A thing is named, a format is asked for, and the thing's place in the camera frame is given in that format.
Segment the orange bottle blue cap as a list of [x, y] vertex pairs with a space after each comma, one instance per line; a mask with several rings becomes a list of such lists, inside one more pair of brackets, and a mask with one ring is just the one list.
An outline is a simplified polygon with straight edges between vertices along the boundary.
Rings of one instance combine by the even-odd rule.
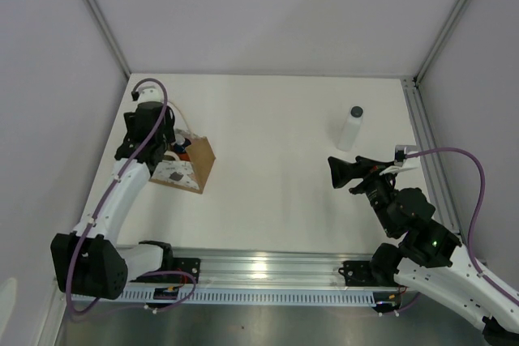
[[178, 156], [180, 160], [183, 161], [190, 161], [191, 158], [189, 157], [189, 154], [187, 153], [187, 148], [191, 145], [191, 141], [186, 138], [180, 139], [180, 137], [177, 137], [174, 145], [173, 145], [173, 152]]

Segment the white bottle dark cap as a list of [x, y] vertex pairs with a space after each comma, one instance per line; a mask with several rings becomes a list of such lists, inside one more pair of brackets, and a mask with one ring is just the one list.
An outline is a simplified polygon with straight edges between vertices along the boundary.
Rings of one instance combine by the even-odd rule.
[[348, 152], [352, 149], [362, 126], [363, 114], [363, 108], [358, 105], [350, 108], [349, 114], [341, 128], [341, 133], [337, 140], [337, 148], [339, 150]]

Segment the silver tube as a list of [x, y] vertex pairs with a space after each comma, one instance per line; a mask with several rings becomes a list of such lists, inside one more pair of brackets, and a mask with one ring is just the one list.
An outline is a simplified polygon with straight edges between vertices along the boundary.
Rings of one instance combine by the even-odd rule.
[[192, 140], [192, 134], [189, 131], [176, 129], [174, 134], [176, 143], [185, 143], [187, 140]]

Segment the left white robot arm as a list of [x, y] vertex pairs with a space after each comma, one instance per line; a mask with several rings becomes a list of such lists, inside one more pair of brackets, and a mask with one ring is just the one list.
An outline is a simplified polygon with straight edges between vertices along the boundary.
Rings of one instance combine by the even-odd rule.
[[125, 113], [124, 121], [127, 133], [99, 203], [71, 233], [59, 233], [51, 242], [56, 279], [63, 293], [114, 300], [127, 282], [146, 273], [158, 282], [174, 275], [174, 260], [158, 244], [116, 248], [133, 202], [174, 141], [174, 115], [160, 101], [147, 101]]

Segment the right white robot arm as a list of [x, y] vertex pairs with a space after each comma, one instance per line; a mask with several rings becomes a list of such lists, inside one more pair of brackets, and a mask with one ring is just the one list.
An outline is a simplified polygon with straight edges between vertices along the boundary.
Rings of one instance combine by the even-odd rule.
[[380, 286], [404, 286], [449, 308], [482, 332], [490, 345], [518, 343], [518, 292], [493, 276], [460, 238], [435, 221], [435, 207], [419, 188], [396, 188], [399, 173], [416, 169], [405, 149], [389, 162], [357, 156], [328, 158], [332, 185], [351, 181], [351, 194], [364, 194], [387, 237], [369, 262]]

